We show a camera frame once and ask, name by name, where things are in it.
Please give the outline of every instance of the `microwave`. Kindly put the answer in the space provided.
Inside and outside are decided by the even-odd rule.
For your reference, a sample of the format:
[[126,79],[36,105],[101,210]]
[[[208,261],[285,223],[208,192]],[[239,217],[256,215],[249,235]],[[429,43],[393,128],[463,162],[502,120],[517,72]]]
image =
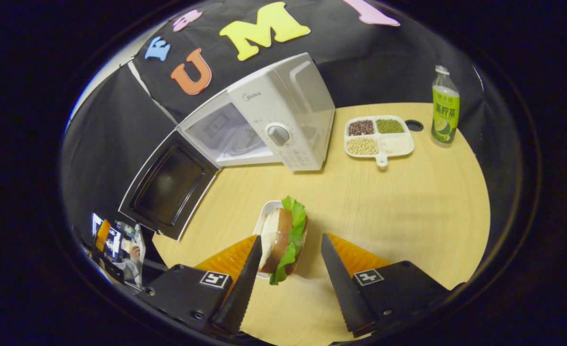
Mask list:
[[333,117],[308,53],[261,68],[174,128],[134,177],[119,212],[178,240],[223,167],[281,162],[291,171],[320,170]]

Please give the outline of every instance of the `white plate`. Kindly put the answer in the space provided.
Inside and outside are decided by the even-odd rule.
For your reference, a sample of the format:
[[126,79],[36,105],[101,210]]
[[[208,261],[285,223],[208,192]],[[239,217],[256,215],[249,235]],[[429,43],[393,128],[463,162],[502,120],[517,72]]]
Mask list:
[[[347,130],[350,124],[361,120],[371,121],[371,123],[373,124],[373,134],[361,135],[361,136],[349,136]],[[376,124],[376,120],[396,120],[401,124],[404,131],[402,133],[396,133],[396,134],[380,134],[378,132],[378,126]],[[414,140],[411,138],[411,133],[409,133],[409,129],[405,124],[405,121],[403,121],[398,116],[393,116],[393,115],[361,116],[359,118],[351,119],[347,121],[347,123],[345,123],[345,132],[343,133],[343,136],[344,136],[343,148],[349,156],[353,156],[355,158],[375,158],[376,164],[378,164],[379,167],[388,166],[389,156],[403,156],[403,155],[408,155],[409,153],[414,151]],[[354,140],[355,138],[372,138],[378,146],[378,153],[375,155],[356,155],[350,153],[347,150],[347,143],[350,140]]]
[[[264,220],[266,219],[266,215],[274,212],[277,208],[283,208],[284,205],[281,201],[268,201],[262,207],[262,211],[260,212],[260,216],[258,217],[258,221],[256,222],[256,228],[253,229],[252,235],[260,235],[262,233],[262,226],[264,226]],[[256,274],[258,278],[268,279],[269,275],[266,273]]]

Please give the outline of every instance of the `microwave brand logo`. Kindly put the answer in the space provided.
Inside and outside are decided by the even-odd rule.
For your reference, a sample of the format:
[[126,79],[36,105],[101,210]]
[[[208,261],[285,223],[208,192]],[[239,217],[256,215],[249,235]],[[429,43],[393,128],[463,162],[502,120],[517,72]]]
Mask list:
[[258,97],[261,96],[262,94],[260,92],[254,92],[253,94],[243,94],[243,99],[245,101],[249,101],[251,99],[253,99],[254,97]]

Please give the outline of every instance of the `plastic bottle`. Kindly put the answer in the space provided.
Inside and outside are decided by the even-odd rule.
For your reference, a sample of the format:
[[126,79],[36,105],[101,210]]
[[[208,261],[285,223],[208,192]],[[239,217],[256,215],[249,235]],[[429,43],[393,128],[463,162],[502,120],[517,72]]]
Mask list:
[[450,72],[440,65],[435,66],[437,77],[433,81],[433,125],[431,139],[441,147],[450,147],[459,125],[459,90],[450,79]]
[[117,229],[124,232],[130,238],[134,238],[134,235],[136,235],[136,230],[127,223],[115,220],[115,224],[117,225]]

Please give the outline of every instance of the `white compartment tray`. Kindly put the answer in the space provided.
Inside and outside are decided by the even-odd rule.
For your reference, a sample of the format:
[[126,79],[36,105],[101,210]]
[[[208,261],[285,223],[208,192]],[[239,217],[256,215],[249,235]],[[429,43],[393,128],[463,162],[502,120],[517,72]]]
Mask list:
[[[362,120],[371,121],[371,124],[373,125],[373,134],[350,136],[348,131],[350,124]],[[399,133],[381,134],[380,132],[378,132],[378,126],[376,123],[377,120],[396,120],[401,124],[404,131]],[[348,150],[349,143],[358,138],[369,138],[371,140],[374,140],[378,149],[378,153],[373,155],[358,155],[358,154],[350,153],[350,151]],[[413,152],[414,140],[411,138],[411,133],[409,133],[409,129],[407,128],[407,125],[398,116],[393,116],[393,115],[361,116],[359,118],[351,119],[347,121],[347,123],[345,123],[343,147],[345,149],[345,152],[349,156],[353,156],[355,158],[375,158],[376,164],[379,167],[386,167],[388,166],[389,156],[403,156]]]

